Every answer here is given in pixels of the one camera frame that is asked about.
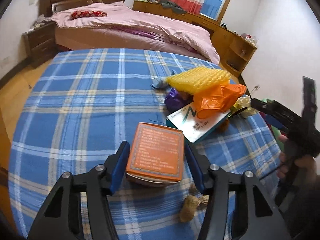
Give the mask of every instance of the wooden nightstand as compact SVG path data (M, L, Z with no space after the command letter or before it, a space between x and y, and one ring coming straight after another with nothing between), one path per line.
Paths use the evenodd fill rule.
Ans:
M26 52L33 67L38 67L57 53L57 44L54 37L55 22L48 22L28 33L23 33Z

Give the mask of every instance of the metal screw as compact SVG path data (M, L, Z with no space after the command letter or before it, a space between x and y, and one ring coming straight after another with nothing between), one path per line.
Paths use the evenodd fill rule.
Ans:
M245 174L248 178L252 178L252 177L253 177L252 171L246 171L244 174Z
M62 177L63 177L64 179L67 179L67 178L70 177L70 175L71 175L71 173L70 173L69 171L66 171L66 172L64 172L64 173L62 174Z
M218 166L217 164L211 164L211 165L210 165L210 169L211 169L212 171L217 171L217 170L219 169L219 166Z
M96 166L95 168L97 171L103 171L104 170L104 165L103 164L99 164Z

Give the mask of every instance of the gray cloth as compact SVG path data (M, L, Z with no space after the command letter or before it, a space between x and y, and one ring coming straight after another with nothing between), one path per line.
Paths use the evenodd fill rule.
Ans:
M172 11L177 13L177 14L185 14L185 13L187 13L187 11L182 9L182 7L180 7L178 4L176 4L174 2L171 2L169 0L160 0L159 4L161 4L163 8L171 8Z

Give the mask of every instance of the yellow foam net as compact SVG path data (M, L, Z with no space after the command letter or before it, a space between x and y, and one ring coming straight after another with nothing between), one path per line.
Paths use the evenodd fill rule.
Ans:
M167 77L167 82L178 91L194 95L214 85L228 84L230 78L226 70L201 66Z

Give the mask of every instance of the green object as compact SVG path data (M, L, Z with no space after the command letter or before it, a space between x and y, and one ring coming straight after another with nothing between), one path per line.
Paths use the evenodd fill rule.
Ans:
M262 101L265 102L265 103L268 103L268 102L272 102L273 100L271 100L271 99L263 99ZM276 142L277 142L280 150L283 152L284 151L284 144L283 144L283 142L281 142L279 140L279 136L281 135L281 132L280 132L280 130L278 128L274 127L273 125L270 125L270 126L271 126L271 130L273 132L273 135L274 135L274 137L276 139Z
M178 4L171 2L169 0L160 0L159 4L162 5L163 8L171 8L172 11L176 14L186 14L187 11L185 11L181 6Z

